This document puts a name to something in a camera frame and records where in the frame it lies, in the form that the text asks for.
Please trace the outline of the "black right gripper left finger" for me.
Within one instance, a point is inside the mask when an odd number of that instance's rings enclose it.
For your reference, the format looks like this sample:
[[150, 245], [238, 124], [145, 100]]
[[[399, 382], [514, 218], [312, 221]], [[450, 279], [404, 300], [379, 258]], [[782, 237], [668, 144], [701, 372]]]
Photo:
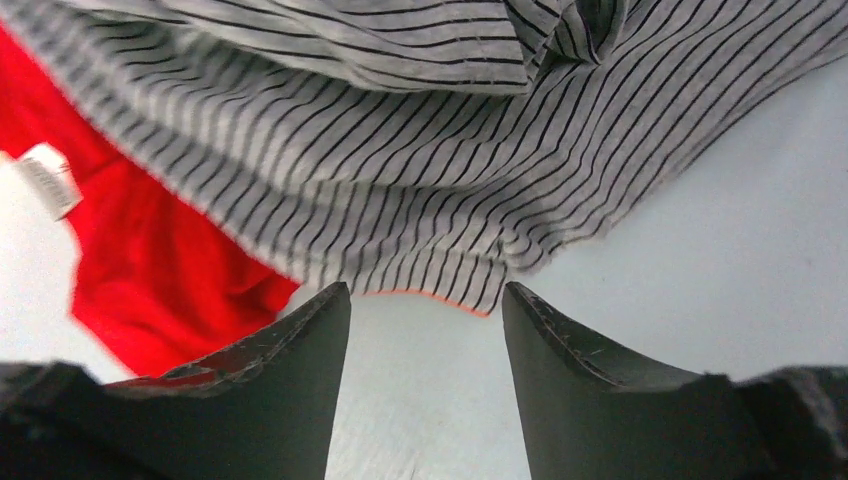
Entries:
[[335, 283], [274, 323], [159, 377], [3, 363], [5, 479], [321, 479], [349, 338]]

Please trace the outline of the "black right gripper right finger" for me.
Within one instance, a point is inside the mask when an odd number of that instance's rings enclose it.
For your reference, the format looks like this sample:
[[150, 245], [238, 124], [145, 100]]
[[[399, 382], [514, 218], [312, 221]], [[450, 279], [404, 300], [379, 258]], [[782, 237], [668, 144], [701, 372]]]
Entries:
[[847, 370], [747, 380], [643, 354], [511, 282], [502, 300], [535, 479], [843, 479]]

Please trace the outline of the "grey striped underwear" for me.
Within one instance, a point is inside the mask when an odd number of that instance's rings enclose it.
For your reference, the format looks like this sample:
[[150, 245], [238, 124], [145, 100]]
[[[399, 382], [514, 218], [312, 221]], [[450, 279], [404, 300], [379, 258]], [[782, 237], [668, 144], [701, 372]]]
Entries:
[[255, 258], [482, 314], [847, 54], [843, 1], [5, 1], [1, 23]]

